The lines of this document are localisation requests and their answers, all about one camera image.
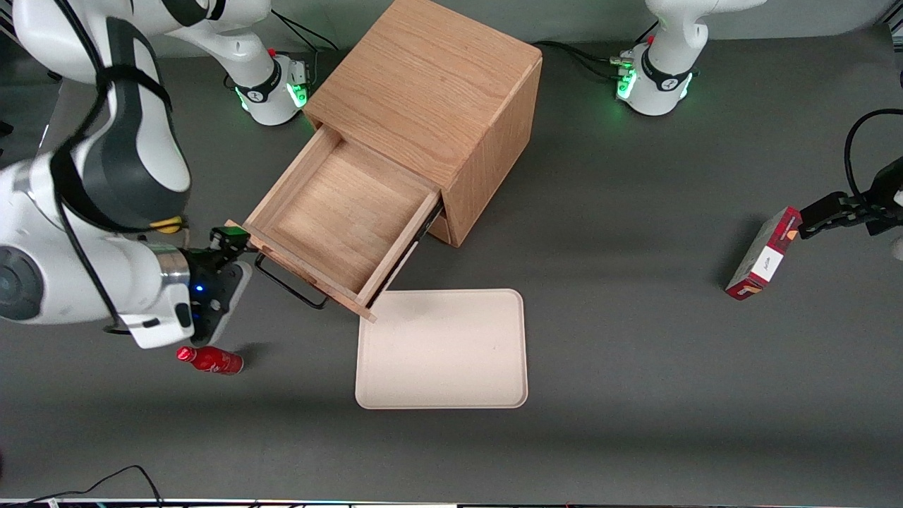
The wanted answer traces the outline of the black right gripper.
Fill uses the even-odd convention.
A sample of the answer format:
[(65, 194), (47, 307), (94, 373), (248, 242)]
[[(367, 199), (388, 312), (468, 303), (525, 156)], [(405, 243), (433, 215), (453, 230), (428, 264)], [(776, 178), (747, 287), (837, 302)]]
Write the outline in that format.
[(245, 229), (215, 227), (210, 229), (209, 248), (184, 250), (190, 269), (192, 345), (212, 345), (219, 340), (241, 289), (241, 267), (231, 254), (248, 250), (250, 237)]

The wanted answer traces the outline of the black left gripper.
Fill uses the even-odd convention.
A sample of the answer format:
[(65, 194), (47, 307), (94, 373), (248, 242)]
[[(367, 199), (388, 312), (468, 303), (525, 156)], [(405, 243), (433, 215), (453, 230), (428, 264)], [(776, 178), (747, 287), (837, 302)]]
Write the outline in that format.
[(866, 223), (868, 235), (877, 236), (901, 226), (902, 207), (895, 197), (902, 186), (902, 157), (877, 171), (867, 190), (860, 193), (866, 213), (858, 213), (858, 203), (844, 192), (832, 192), (804, 207), (800, 238), (809, 240), (830, 229)]

